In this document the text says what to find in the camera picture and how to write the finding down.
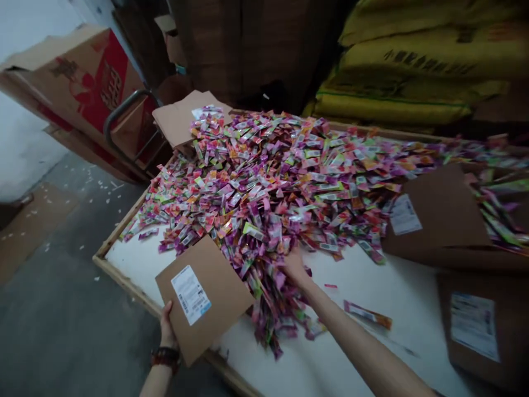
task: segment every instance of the white wall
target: white wall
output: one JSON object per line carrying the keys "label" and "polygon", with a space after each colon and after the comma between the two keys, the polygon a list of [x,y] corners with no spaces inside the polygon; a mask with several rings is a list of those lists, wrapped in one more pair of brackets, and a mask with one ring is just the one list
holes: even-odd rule
{"label": "white wall", "polygon": [[[3,1],[0,60],[64,35],[83,22],[68,0]],[[68,152],[42,129],[47,123],[0,93],[0,201],[16,200]]]}

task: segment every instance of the yellow sack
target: yellow sack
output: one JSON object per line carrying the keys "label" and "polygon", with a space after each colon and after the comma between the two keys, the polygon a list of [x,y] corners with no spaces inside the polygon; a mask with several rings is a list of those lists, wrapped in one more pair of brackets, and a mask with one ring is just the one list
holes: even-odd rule
{"label": "yellow sack", "polygon": [[506,94],[509,82],[338,71],[331,73],[320,89],[338,90],[376,98],[459,100],[465,103],[475,103],[494,95]]}
{"label": "yellow sack", "polygon": [[341,73],[514,79],[529,75],[529,25],[440,28],[366,41],[341,58]]}
{"label": "yellow sack", "polygon": [[317,114],[373,120],[390,124],[442,125],[472,113],[460,101],[427,102],[395,98],[366,98],[338,91],[316,94]]}
{"label": "yellow sack", "polygon": [[346,20],[339,42],[344,47],[396,34],[447,25],[477,25],[519,18],[515,0],[359,1]]}
{"label": "yellow sack", "polygon": [[311,99],[307,102],[305,107],[303,108],[303,111],[301,112],[301,117],[309,117],[314,112],[314,106],[316,105],[316,101],[314,99]]}

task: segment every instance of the wrist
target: wrist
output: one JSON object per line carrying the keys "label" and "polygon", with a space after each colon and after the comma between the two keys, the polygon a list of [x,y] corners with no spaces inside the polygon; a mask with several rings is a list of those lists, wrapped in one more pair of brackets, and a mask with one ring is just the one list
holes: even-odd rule
{"label": "wrist", "polygon": [[178,344],[174,340],[164,339],[160,341],[160,347],[168,347],[174,350],[178,350]]}
{"label": "wrist", "polygon": [[314,284],[314,281],[307,273],[296,276],[294,281],[298,288],[302,291],[306,291]]}

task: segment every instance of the hand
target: hand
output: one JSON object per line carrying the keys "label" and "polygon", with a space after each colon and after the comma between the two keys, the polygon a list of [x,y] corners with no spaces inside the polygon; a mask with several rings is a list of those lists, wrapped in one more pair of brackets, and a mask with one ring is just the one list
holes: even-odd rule
{"label": "hand", "polygon": [[171,322],[169,321],[169,313],[171,313],[172,301],[168,301],[161,313],[160,328],[161,328],[161,342],[160,347],[170,347],[176,349],[175,333],[172,331]]}
{"label": "hand", "polygon": [[301,257],[301,250],[298,246],[292,248],[290,254],[285,257],[285,267],[283,270],[298,286],[300,283],[310,280],[310,276],[303,266],[303,258]]}

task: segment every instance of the stacked sacks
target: stacked sacks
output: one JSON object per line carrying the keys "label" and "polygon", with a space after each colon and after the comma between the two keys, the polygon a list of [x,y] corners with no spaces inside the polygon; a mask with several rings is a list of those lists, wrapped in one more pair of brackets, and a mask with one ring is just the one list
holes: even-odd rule
{"label": "stacked sacks", "polygon": [[[381,0],[357,4],[341,36],[343,45],[354,45],[344,52],[320,86],[315,115],[397,125],[448,124],[472,113],[472,104],[505,94],[509,87],[506,80],[527,76],[527,25],[501,22],[406,33],[446,25],[441,16],[453,15],[455,9],[462,7],[461,2],[424,7],[452,8],[451,14],[441,11],[432,14],[437,19],[413,19],[422,24],[404,23],[410,19],[372,26],[365,21],[352,23],[358,15],[368,17],[370,13],[404,18],[404,6],[411,7],[418,2],[401,0],[398,3],[403,8],[384,9]],[[519,10],[518,5],[509,2],[472,3],[472,7],[463,7],[465,12],[461,14],[471,22],[510,18]]]}

